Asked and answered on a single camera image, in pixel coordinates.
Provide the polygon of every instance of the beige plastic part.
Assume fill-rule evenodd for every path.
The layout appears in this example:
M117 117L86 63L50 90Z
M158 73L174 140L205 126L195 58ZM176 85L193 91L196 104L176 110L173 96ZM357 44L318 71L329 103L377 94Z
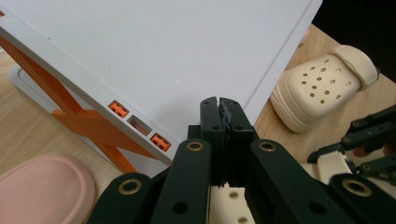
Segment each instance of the beige plastic part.
M364 53L339 46L331 54L286 71L270 99L283 122L302 133L377 79L378 73Z
M0 175L0 223L82 223L94 193L91 174L75 158L38 156Z
M210 199L210 224L252 224L253 216L245 200L245 189L230 188L228 185L219 189L212 187Z
M303 168L316 180L329 185L333 175L352 174L346 164L346 156L339 151L334 151L318 158L316 164L305 163Z

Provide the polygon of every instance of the wooden table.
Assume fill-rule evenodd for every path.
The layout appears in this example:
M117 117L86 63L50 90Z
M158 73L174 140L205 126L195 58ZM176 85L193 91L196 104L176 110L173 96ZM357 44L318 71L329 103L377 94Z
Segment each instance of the wooden table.
M288 68L327 54L336 45L334 40L311 26L307 41L297 48ZM7 77L13 64L5 52L0 53L0 174L47 152L66 152L82 161L92 172L98 197L121 172L16 89ZM353 119L395 104L396 85L381 75L374 86L339 106L309 132L291 132L269 102L255 127L261 138L279 142L297 161L304 162L310 152L340 141Z

